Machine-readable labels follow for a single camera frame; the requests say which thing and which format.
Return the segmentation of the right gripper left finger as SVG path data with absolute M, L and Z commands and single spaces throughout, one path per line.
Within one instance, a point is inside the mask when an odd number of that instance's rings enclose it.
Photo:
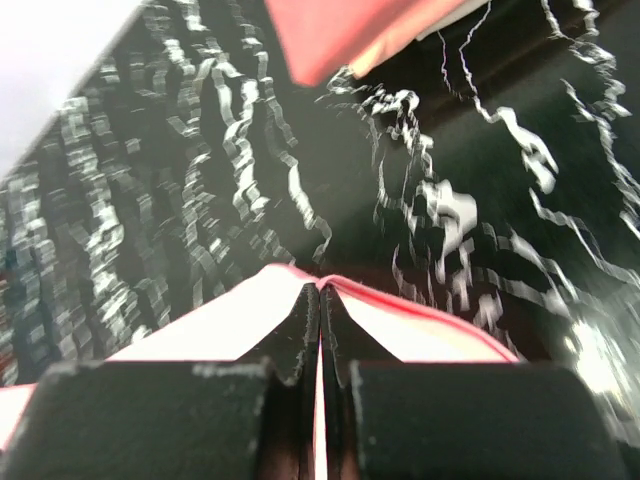
M 238 360 L 61 363 L 1 456 L 5 479 L 309 479 L 319 292 Z

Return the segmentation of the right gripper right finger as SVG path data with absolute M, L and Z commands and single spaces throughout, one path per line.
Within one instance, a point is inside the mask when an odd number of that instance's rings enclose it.
M 331 479 L 626 479 L 596 403 L 550 364 L 405 363 L 320 295 Z

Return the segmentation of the pink t-shirt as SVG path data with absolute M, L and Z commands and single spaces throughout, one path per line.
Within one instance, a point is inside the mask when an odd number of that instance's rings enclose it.
M 103 361 L 238 360 L 269 334 L 289 313 L 305 284 L 319 292 L 335 289 L 349 315 L 403 362 L 473 361 L 483 358 L 513 362 L 515 357 L 487 334 L 449 314 L 413 304 L 340 276 L 316 279 L 284 265 L 263 268 L 230 292 L 186 314 L 156 333 Z M 15 432 L 37 384 L 1 392 L 1 456 Z M 322 340 L 319 324 L 314 397 L 314 473 L 327 475 Z

